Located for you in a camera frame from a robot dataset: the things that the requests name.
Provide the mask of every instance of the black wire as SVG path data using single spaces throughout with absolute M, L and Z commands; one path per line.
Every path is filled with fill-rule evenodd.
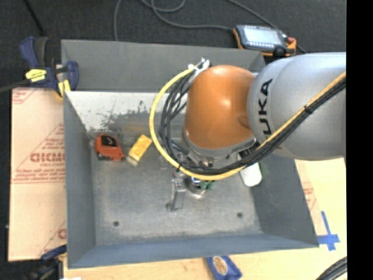
M 327 268 L 316 280 L 335 280 L 347 273 L 347 256 L 336 261 Z
M 155 15 L 161 21 L 163 21 L 164 23 L 166 23 L 168 25 L 172 25 L 174 27 L 184 28 L 184 29 L 220 29 L 220 30 L 225 30 L 225 31 L 229 31 L 229 32 L 232 32 L 232 30 L 233 30 L 232 27 L 221 26 L 221 25 L 216 25 L 216 24 L 184 25 L 184 24 L 172 22 L 172 21 L 166 19 L 164 16 L 162 16 L 160 14 L 161 12 L 172 13 L 172 12 L 176 12 L 176 11 L 180 10 L 185 5 L 186 0 L 181 0 L 180 4 L 178 6 L 176 6 L 174 8 L 170 8 L 170 9 L 157 7 L 155 5 L 155 0 L 150 0 L 150 3 L 148 3 L 145 0 L 140 0 L 140 1 L 141 1 L 142 4 L 151 8 L 153 10 L 153 12 L 155 13 Z M 265 17 L 261 16 L 259 13 L 255 12 L 251 8 L 239 3 L 238 1 L 235 1 L 235 0 L 224 0 L 224 1 L 227 1 L 231 4 L 233 4 L 233 5 L 249 12 L 251 15 L 257 17 L 259 20 L 266 23 L 268 26 L 273 27 L 275 29 L 279 29 L 275 24 L 273 24 L 272 22 L 267 20 Z M 118 17 L 119 6 L 120 6 L 121 3 L 122 3 L 122 0 L 117 1 L 117 4 L 115 6 L 115 11 L 114 11 L 114 18 L 113 18 L 114 37 L 115 37 L 116 41 L 118 41 L 117 17 Z M 302 51 L 303 53 L 306 53 L 306 51 L 301 46 L 297 45 L 297 47 L 300 51 Z
M 31 15 L 34 23 L 36 24 L 36 27 L 39 29 L 39 35 L 40 36 L 45 36 L 47 33 L 43 29 L 43 27 L 42 27 L 39 19 L 37 18 L 36 14 L 35 14 L 35 12 L 33 10 L 33 8 L 31 7 L 29 0 L 23 0 L 23 2 L 25 4 L 27 10 L 29 11 L 29 13 L 30 13 L 30 15 Z

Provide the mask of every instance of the blue tape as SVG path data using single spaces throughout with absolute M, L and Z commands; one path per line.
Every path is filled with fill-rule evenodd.
M 326 228 L 326 235 L 317 236 L 319 244 L 326 244 L 329 251 L 334 251 L 336 249 L 335 243 L 340 243 L 338 234 L 332 234 L 329 228 L 328 220 L 324 211 L 321 211 L 322 219 Z

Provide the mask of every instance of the cable tie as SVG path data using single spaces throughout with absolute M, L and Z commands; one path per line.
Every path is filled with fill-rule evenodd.
M 308 113 L 308 114 L 312 114 L 314 111 L 311 107 L 307 107 L 307 106 L 304 106 L 304 110 Z

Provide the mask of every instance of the yellow cable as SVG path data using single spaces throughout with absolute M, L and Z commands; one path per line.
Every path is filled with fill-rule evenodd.
M 165 94 L 165 92 L 168 90 L 168 88 L 170 88 L 172 86 L 172 84 L 174 84 L 175 82 L 177 82 L 178 80 L 180 80 L 181 78 L 183 78 L 184 76 L 186 76 L 187 74 L 189 74 L 192 71 L 194 71 L 194 69 L 195 69 L 195 67 L 187 69 L 186 71 L 179 73 L 177 76 L 175 76 L 171 80 L 169 80 L 166 83 L 166 85 L 163 86 L 163 88 L 161 89 L 161 91 L 159 91 L 159 93 L 157 94 L 157 96 L 156 96 L 156 98 L 155 98 L 155 100 L 153 102 L 152 108 L 150 109 L 150 115 L 149 115 L 150 136 L 152 137 L 154 145 L 156 146 L 156 148 L 158 149 L 158 151 L 161 153 L 161 155 L 171 165 L 173 165 L 175 168 L 179 168 L 180 164 L 178 162 L 176 162 L 173 158 L 171 158 L 170 155 L 160 145 L 160 143 L 158 141 L 158 138 L 157 138 L 157 135 L 156 135 L 156 132 L 154 130 L 154 115 L 156 113 L 156 108 L 157 108 L 157 106 L 159 104 L 160 99 Z M 183 172 L 183 173 L 185 173 L 188 176 L 194 177 L 194 178 L 199 179 L 199 180 L 213 181 L 213 180 L 221 180 L 223 178 L 226 179 L 227 177 L 230 177 L 233 174 L 236 174 L 237 172 L 239 172 L 243 168 L 244 167 L 239 167 L 239 168 L 230 170 L 230 171 L 222 173 L 222 174 L 215 174 L 215 175 L 208 175 L 208 176 L 204 175 L 204 174 L 198 174 L 198 173 L 191 172 L 191 171 L 189 171 L 189 170 L 187 170 L 187 169 L 185 169 L 183 167 L 180 167 L 180 171 Z
M 160 99 L 166 93 L 166 91 L 168 90 L 168 88 L 170 88 L 175 82 L 177 82 L 178 80 L 180 80 L 181 78 L 183 78 L 187 74 L 191 73 L 195 68 L 196 67 L 187 69 L 184 72 L 181 72 L 177 76 L 173 77 L 170 81 L 168 81 L 166 83 L 166 85 L 163 86 L 163 88 L 161 89 L 161 91 L 159 91 L 159 93 L 157 94 L 157 96 L 156 96 L 156 98 L 155 98 L 155 100 L 153 102 L 152 108 L 150 109 L 150 115 L 149 115 L 150 136 L 152 137 L 154 145 L 156 146 L 156 148 L 158 149 L 158 151 L 161 153 L 161 155 L 171 165 L 173 165 L 175 168 L 180 168 L 180 171 L 183 172 L 183 173 L 185 173 L 186 175 L 194 177 L 196 179 L 205 180 L 205 181 L 213 181 L 213 180 L 226 179 L 227 177 L 230 177 L 230 176 L 236 174 L 237 172 L 239 172 L 240 170 L 242 170 L 245 166 L 239 167 L 239 168 L 236 168 L 236 169 L 232 169 L 232 170 L 230 170 L 228 172 L 225 172 L 225 173 L 215 174 L 215 175 L 208 175 L 208 176 L 204 175 L 204 174 L 198 174 L 198 173 L 191 172 L 191 171 L 185 169 L 184 167 L 180 167 L 180 164 L 178 162 L 176 162 L 173 158 L 171 158 L 171 156 L 163 149 L 163 147 L 160 145 L 160 143 L 158 141 L 156 132 L 154 130 L 154 116 L 155 116 L 156 108 L 157 108 L 157 106 L 159 104 Z M 333 82 L 331 82 L 329 85 L 327 85 L 326 88 L 324 88 L 321 92 L 319 92 L 316 96 L 314 96 L 307 103 L 306 106 L 309 106 L 316 99 L 318 99 L 319 97 L 321 97 L 322 95 L 324 95 L 330 88 L 332 88 L 334 85 L 336 85 L 338 82 L 340 82 L 343 78 L 345 78 L 345 76 L 346 76 L 346 72 L 344 72 L 343 74 L 341 74 L 340 76 L 338 76 L 335 80 L 333 80 Z M 302 114 L 303 111 L 305 111 L 305 108 L 302 108 L 297 113 L 295 113 L 287 122 L 285 122 L 276 132 L 274 132 L 272 134 L 272 136 L 270 136 L 265 142 L 263 142 L 256 150 L 258 150 L 259 148 L 261 148 L 262 146 L 264 146 L 264 144 L 266 144 L 269 141 L 271 141 L 279 132 L 281 132 L 292 121 L 294 121 L 300 114 Z

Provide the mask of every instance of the yellow sponge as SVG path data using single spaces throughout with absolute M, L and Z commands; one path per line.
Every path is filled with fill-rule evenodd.
M 128 152 L 128 155 L 138 161 L 146 152 L 150 144 L 152 144 L 152 140 L 145 135 L 141 135 L 136 143 L 133 145 L 131 150 Z

